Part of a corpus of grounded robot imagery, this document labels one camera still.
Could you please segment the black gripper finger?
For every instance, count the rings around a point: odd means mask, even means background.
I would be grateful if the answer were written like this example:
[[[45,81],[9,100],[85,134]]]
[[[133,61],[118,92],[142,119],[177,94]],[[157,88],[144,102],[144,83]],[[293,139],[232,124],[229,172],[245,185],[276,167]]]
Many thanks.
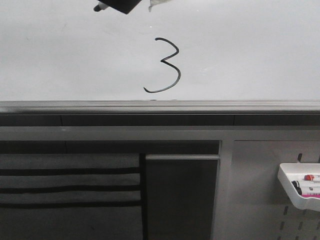
[[[99,0],[96,5],[96,11],[100,12],[102,10],[111,7],[123,14],[129,14],[141,0]]]

